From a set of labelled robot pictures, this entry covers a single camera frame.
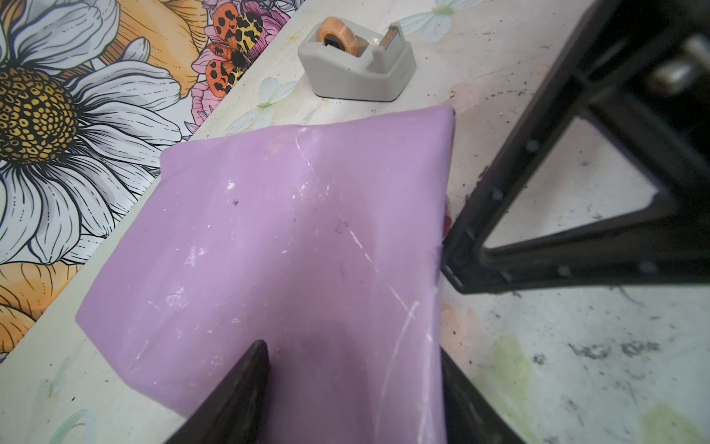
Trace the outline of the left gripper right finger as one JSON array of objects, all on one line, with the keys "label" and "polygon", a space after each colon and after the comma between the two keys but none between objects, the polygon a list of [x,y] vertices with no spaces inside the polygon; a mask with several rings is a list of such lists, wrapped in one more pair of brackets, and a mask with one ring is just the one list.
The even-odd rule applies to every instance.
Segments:
[{"label": "left gripper right finger", "polygon": [[524,440],[473,386],[449,354],[441,351],[447,442],[523,444]]}]

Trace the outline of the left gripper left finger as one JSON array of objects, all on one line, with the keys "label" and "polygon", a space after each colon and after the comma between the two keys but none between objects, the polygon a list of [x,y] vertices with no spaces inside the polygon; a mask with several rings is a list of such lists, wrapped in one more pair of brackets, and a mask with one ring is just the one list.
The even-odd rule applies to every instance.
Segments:
[{"label": "left gripper left finger", "polygon": [[166,443],[257,442],[269,373],[267,343],[257,340]]}]

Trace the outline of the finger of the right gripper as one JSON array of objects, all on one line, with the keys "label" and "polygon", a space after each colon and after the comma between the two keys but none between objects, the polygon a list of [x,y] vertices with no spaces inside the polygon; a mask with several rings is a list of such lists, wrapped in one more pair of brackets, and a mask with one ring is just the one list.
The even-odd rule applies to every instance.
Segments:
[{"label": "finger of the right gripper", "polygon": [[709,5],[595,1],[468,197],[461,294],[709,281]]}]

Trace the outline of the pink wrapping paper sheet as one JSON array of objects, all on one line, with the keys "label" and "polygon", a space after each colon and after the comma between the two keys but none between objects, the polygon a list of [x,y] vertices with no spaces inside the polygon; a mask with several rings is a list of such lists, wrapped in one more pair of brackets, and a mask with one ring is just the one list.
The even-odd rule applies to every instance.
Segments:
[{"label": "pink wrapping paper sheet", "polygon": [[262,443],[442,443],[439,262],[455,113],[183,142],[77,323],[188,416],[257,340]]}]

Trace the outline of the white tape dispenser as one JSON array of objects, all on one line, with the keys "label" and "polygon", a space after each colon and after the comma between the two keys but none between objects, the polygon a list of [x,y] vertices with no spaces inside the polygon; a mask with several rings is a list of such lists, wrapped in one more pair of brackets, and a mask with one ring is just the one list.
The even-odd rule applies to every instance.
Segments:
[{"label": "white tape dispenser", "polygon": [[412,80],[412,44],[395,22],[379,34],[344,20],[358,38],[359,53],[349,55],[316,41],[318,24],[300,44],[298,57],[315,95],[364,102],[392,102]]}]

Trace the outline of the orange clear tape roll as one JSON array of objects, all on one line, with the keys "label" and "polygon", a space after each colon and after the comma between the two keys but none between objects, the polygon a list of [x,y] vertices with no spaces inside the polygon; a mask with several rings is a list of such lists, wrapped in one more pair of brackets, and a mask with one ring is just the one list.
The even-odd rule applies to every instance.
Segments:
[{"label": "orange clear tape roll", "polygon": [[328,17],[323,20],[316,30],[316,41],[355,57],[359,53],[357,36],[344,20],[337,17]]}]

